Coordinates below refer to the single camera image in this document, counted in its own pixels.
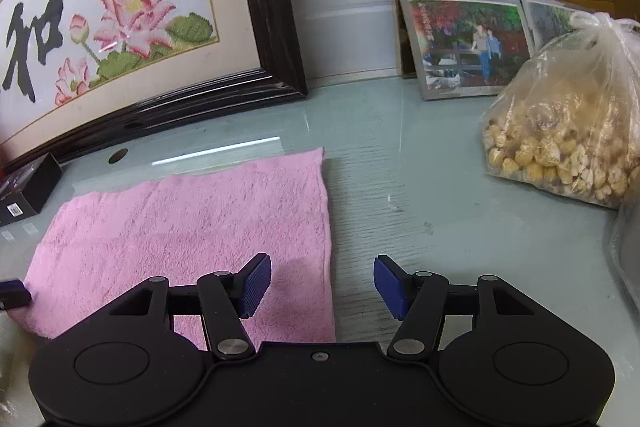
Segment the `framed lotus cross-stitch picture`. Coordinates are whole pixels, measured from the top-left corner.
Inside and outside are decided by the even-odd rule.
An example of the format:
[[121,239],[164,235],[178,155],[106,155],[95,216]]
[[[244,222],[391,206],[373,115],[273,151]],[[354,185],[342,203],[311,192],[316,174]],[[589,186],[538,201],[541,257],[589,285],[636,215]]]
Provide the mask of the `framed lotus cross-stitch picture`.
[[1,0],[1,165],[307,93],[291,0]]

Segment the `pink towel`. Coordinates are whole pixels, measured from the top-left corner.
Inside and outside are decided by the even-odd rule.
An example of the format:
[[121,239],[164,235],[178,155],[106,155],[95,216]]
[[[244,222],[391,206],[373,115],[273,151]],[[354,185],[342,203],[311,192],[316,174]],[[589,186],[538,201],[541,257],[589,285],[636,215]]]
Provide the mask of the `pink towel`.
[[323,150],[264,158],[201,176],[168,176],[66,202],[35,249],[32,304],[14,322],[56,337],[149,277],[192,285],[258,253],[271,282],[245,323],[253,343],[335,338]]

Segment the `plastic bag of nuts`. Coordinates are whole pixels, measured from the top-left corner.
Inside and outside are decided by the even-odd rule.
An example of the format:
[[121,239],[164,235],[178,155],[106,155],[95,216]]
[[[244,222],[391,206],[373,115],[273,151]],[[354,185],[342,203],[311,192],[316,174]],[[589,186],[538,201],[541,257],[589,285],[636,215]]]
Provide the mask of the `plastic bag of nuts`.
[[575,12],[480,123],[491,176],[616,209],[639,178],[639,24]]

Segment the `black charger box right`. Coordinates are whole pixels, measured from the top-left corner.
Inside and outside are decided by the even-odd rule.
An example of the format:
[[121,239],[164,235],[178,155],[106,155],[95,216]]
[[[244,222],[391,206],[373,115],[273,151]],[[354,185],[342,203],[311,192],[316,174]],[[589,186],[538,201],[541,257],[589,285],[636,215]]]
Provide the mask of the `black charger box right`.
[[1,181],[1,225],[37,216],[62,176],[61,166],[51,154],[9,174]]

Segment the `framed couple photo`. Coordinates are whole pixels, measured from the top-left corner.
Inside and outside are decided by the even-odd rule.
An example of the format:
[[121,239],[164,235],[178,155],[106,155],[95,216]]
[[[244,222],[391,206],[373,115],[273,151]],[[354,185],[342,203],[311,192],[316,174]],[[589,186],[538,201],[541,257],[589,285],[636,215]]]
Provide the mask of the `framed couple photo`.
[[533,55],[520,0],[399,0],[425,101],[498,94]]

